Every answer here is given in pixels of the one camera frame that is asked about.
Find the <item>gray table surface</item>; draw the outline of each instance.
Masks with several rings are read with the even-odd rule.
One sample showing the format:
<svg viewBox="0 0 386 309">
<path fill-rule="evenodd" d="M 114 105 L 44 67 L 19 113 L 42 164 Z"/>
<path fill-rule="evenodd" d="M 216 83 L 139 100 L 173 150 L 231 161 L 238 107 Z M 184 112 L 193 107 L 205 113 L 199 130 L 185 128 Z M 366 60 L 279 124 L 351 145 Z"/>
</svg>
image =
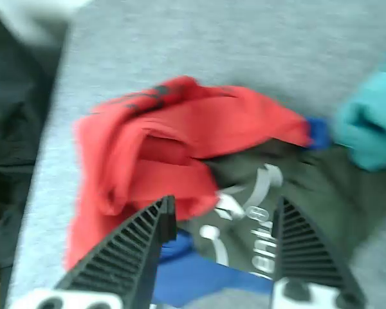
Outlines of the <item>gray table surface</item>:
<svg viewBox="0 0 386 309">
<path fill-rule="evenodd" d="M 64 274 L 80 182 L 73 123 L 92 106 L 187 74 L 330 116 L 384 56 L 386 0 L 99 0 L 81 9 L 42 138 L 10 302 Z M 248 297 L 241 304 L 253 308 Z"/>
</svg>

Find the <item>gloved hand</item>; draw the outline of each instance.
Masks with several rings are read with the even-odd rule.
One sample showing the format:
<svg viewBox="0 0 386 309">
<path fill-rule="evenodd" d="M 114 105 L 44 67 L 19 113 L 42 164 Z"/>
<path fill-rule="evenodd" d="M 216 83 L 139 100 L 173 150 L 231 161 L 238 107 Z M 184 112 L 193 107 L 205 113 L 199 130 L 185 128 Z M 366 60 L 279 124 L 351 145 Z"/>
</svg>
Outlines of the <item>gloved hand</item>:
<svg viewBox="0 0 386 309">
<path fill-rule="evenodd" d="M 335 141 L 369 171 L 386 167 L 386 64 L 382 70 L 340 108 L 334 123 Z"/>
</svg>

